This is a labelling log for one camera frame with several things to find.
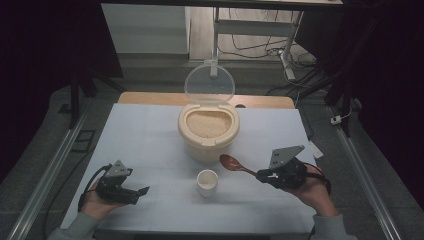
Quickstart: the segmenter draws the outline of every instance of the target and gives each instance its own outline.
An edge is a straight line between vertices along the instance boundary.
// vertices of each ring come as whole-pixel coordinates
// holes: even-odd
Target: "white tabletop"
[[[136,205],[112,212],[100,229],[131,232],[277,234],[305,233],[315,211],[296,197],[219,163],[203,166],[185,152],[177,128],[180,106],[115,104],[61,228],[77,215],[78,199],[91,176],[120,159],[132,175],[122,184],[150,186]],[[257,171],[276,148],[304,145],[298,158],[315,165],[299,112],[295,109],[237,109],[240,132],[227,154]],[[219,177],[211,198],[196,191],[196,176],[213,169]]]

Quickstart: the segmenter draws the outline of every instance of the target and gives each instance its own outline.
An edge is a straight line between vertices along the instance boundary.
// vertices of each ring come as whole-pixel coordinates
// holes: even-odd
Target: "sleeve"
[[[99,223],[99,220],[80,212],[68,229],[55,229],[48,240],[91,240]]]
[[[311,240],[357,240],[348,235],[343,222],[343,216],[321,217],[314,215],[315,234]]]

